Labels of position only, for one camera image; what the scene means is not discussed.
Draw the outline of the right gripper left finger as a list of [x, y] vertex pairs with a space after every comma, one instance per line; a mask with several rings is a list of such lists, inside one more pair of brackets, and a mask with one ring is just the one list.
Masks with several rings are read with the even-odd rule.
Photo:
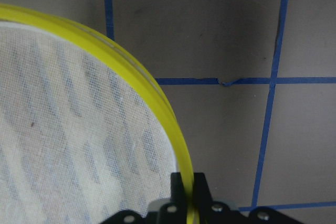
[[187, 223], [187, 195], [182, 182], [181, 173], [171, 174], [171, 202], [176, 207], [176, 223]]

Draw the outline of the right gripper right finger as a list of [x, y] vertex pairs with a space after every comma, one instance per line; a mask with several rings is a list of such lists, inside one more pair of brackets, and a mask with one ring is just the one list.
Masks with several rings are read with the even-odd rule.
[[205, 174], [194, 173], [193, 204], [198, 213], [198, 223], [209, 223], [212, 202]]

